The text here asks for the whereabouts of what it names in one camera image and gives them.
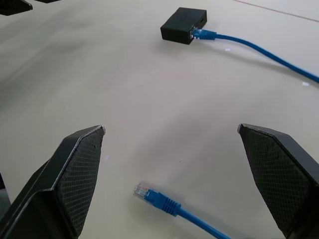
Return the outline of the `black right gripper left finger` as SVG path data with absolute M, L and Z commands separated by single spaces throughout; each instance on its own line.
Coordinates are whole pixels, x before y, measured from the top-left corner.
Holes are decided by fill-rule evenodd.
M 77 239 L 95 191 L 103 125 L 65 137 L 0 222 L 2 239 Z

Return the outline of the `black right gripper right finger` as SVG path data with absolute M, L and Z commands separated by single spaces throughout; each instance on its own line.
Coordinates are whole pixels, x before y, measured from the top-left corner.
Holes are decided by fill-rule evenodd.
M 287 239 L 319 237 L 319 164 L 288 134 L 240 124 L 255 184 Z

